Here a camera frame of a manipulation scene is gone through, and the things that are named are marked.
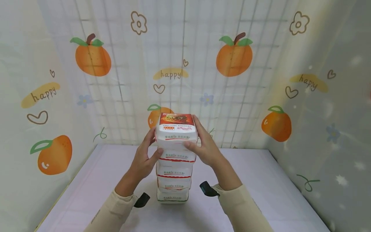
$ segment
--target blue flower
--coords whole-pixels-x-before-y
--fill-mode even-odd
[[[88,104],[93,103],[92,96],[90,95],[80,95],[79,96],[80,101],[77,103],[78,105],[83,105],[84,108],[87,107]]]
[[[332,123],[331,126],[326,127],[327,133],[329,136],[327,137],[327,141],[336,144],[338,142],[338,138],[340,137],[339,130],[335,129],[335,123]]]
[[[203,97],[200,97],[200,101],[204,102],[205,106],[207,106],[208,104],[213,104],[214,95],[208,95],[207,93],[205,93]]]

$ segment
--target black clip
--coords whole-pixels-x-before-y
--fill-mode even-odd
[[[202,182],[202,184],[200,184],[200,188],[202,192],[208,197],[215,197],[215,196],[219,197],[220,196],[219,193],[215,189],[210,187],[207,181]]]
[[[142,208],[144,207],[147,202],[149,201],[150,199],[150,196],[148,196],[146,193],[143,193],[137,200],[137,202],[135,203],[134,207],[135,208]]]

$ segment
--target white paper box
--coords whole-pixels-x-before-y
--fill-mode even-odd
[[[156,163],[156,173],[157,176],[162,177],[191,177],[192,176],[192,166],[165,166],[161,165],[160,162]]]
[[[163,193],[157,189],[157,200],[161,204],[184,204],[188,201],[189,191]]]
[[[191,178],[171,178],[157,176],[157,187],[161,192],[179,192],[183,190],[189,190],[192,185]]]
[[[188,151],[183,143],[197,142],[198,134],[191,114],[161,113],[156,125],[157,146],[164,150]]]
[[[191,151],[164,150],[158,162],[163,166],[189,167],[196,161],[196,154]]]

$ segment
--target white grid panel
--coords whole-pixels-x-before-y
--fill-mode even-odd
[[[99,119],[98,127],[105,127],[105,142],[139,144],[148,130],[146,106],[158,104],[174,112],[196,114],[208,131],[214,129],[219,147],[243,147],[240,141],[257,122],[297,3],[61,0],[71,35],[86,38],[95,33],[112,59],[105,78],[84,74],[82,83],[95,102],[93,116]],[[68,13],[73,6],[77,13]],[[146,34],[137,36],[131,30],[133,10],[146,16]],[[228,35],[233,39],[241,32],[253,41],[251,66],[237,77],[225,78],[215,66],[223,46],[219,38]],[[183,59],[189,61],[187,68]],[[168,67],[184,68],[189,77],[152,80],[154,73]],[[154,94],[153,84],[165,84],[166,92]],[[214,95],[210,108],[200,103],[204,93]]]

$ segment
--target brown stem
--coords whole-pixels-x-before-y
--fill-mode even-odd
[[[90,34],[88,38],[86,39],[86,43],[90,45],[90,42],[95,38],[95,34]]]
[[[241,34],[238,34],[236,38],[234,39],[233,43],[236,45],[237,41],[243,37],[245,37],[246,33],[242,32]]]

